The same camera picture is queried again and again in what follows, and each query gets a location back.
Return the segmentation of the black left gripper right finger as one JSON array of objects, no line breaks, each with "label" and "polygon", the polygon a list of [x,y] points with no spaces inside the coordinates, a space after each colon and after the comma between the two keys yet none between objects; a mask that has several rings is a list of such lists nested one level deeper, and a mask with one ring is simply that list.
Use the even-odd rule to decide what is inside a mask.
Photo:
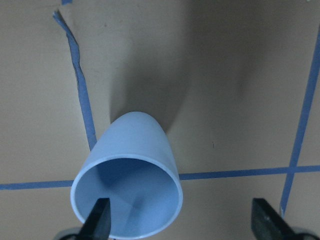
[{"label": "black left gripper right finger", "polygon": [[256,240],[300,239],[264,198],[252,199],[251,230]]}]

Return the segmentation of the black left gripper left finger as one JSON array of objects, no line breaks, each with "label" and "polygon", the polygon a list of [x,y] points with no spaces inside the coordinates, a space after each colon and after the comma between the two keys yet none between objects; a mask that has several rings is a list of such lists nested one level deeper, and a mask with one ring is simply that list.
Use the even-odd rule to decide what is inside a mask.
[{"label": "black left gripper left finger", "polygon": [[111,232],[111,203],[99,198],[77,235],[78,240],[108,240]]}]

